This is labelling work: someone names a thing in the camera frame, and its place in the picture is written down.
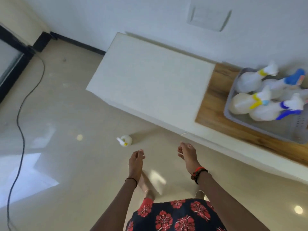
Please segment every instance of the black bracelet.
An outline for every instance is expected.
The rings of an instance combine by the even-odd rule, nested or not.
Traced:
[[[127,179],[133,179],[133,180],[136,182],[136,187],[138,186],[138,182],[137,182],[137,180],[136,180],[135,178],[133,178],[133,177],[128,177],[128,178],[125,179],[125,181],[126,181]]]
[[[209,173],[205,168],[200,169],[200,170],[196,173],[196,175],[195,175],[195,183],[197,183],[197,185],[199,185],[198,182],[197,182],[197,180],[198,180],[198,178],[199,178],[199,176],[200,176],[200,173],[203,172],[203,171]]]

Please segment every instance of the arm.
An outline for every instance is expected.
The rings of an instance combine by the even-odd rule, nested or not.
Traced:
[[[141,177],[144,158],[144,152],[141,149],[139,151],[135,151],[129,159],[128,177],[136,179],[137,182],[139,182]],[[90,231],[122,231],[128,206],[136,186],[135,180],[127,179],[117,196]]]
[[[180,145],[178,155],[185,160],[187,171],[193,174],[201,166],[197,160],[196,150],[189,143]],[[210,174],[201,172],[197,181],[228,231],[269,231],[250,211],[229,195]]]

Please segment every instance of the wall switch plate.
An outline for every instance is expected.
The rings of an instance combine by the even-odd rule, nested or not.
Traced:
[[[187,23],[215,32],[221,32],[227,24],[231,12],[231,10],[221,10],[191,2]]]

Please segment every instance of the tile floor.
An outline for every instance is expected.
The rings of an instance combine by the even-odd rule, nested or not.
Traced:
[[[107,105],[85,90],[102,56],[63,41],[50,41],[40,54],[46,63],[41,85],[26,101],[20,116],[26,138],[22,176],[11,205],[19,231],[89,230],[104,212],[128,174],[131,153],[144,149],[144,171],[161,197],[193,197],[196,184],[177,157],[185,139]],[[21,154],[15,118],[23,97],[37,83],[42,63],[33,58],[0,104],[0,202]],[[121,147],[116,137],[130,134],[133,145]],[[308,186],[271,175],[197,143],[200,163],[232,196],[272,231],[308,227]],[[142,193],[137,188],[127,219]],[[294,207],[303,209],[296,214]],[[6,229],[6,207],[0,208],[0,230]]]

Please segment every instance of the hand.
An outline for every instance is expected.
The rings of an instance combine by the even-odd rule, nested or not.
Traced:
[[[144,152],[142,149],[139,151],[135,151],[129,159],[128,167],[129,167],[129,175],[128,177],[132,177],[139,182],[142,173],[142,164],[143,159],[145,158]]]
[[[178,156],[185,160],[186,169],[190,174],[193,174],[198,167],[201,167],[197,160],[195,148],[190,143],[180,143],[177,148]]]

